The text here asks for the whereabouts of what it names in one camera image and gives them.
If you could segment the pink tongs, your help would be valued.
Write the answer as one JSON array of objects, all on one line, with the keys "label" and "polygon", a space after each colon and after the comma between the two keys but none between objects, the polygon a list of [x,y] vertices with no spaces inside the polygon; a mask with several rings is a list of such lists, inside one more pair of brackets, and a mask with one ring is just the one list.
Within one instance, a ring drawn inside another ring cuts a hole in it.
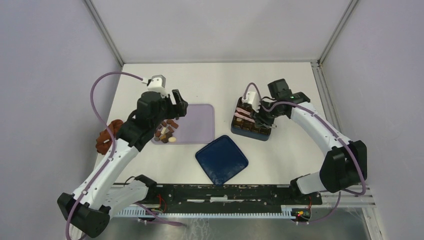
[{"label": "pink tongs", "polygon": [[240,107],[236,107],[235,108],[234,116],[237,119],[242,119],[242,120],[245,120],[245,121],[248,121],[248,122],[251,122],[251,123],[255,123],[255,120],[253,120],[251,118],[250,114],[251,113],[249,111],[244,110],[244,109],[242,109]]}]

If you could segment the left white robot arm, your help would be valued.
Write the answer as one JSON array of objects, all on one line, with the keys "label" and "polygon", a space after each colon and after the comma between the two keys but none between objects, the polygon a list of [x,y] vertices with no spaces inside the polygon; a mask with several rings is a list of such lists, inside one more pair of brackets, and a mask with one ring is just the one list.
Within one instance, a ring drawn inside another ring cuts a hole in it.
[{"label": "left white robot arm", "polygon": [[115,196],[108,196],[108,192],[128,163],[154,137],[163,121],[187,114],[188,102],[178,89],[171,92],[174,99],[157,91],[144,92],[137,100],[136,109],[112,139],[112,145],[100,164],[73,193],[63,192],[58,197],[58,207],[66,220],[67,239],[71,239],[71,226],[82,232],[81,239],[86,236],[96,238],[122,209],[140,200],[145,204],[156,200],[157,190],[140,180],[120,189]]}]

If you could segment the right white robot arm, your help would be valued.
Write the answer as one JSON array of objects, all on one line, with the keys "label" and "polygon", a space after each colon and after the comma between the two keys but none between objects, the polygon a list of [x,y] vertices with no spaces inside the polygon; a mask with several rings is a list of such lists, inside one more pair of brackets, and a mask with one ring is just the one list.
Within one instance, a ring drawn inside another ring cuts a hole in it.
[{"label": "right white robot arm", "polygon": [[285,79],[268,84],[267,102],[256,87],[245,89],[242,102],[250,106],[256,127],[274,128],[275,119],[286,116],[298,124],[317,144],[324,155],[319,171],[297,177],[290,182],[289,199],[302,204],[315,192],[344,191],[364,195],[367,179],[367,147],[361,140],[352,141],[325,120],[303,92],[292,92]]}]

